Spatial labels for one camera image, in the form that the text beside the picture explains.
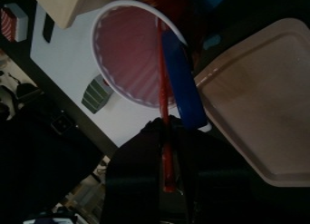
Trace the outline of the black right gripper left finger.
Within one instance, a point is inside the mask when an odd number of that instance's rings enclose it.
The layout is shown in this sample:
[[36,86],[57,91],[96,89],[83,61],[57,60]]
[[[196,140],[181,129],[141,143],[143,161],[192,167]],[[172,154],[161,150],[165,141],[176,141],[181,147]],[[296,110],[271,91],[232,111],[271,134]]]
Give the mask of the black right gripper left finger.
[[100,224],[160,224],[161,119],[116,150],[105,174]]

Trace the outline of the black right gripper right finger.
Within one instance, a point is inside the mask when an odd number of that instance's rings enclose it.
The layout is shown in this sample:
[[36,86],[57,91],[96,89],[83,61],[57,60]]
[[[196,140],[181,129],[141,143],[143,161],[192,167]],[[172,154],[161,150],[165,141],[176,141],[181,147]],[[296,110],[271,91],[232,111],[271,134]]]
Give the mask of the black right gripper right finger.
[[250,172],[234,148],[172,118],[189,224],[250,224],[255,207]]

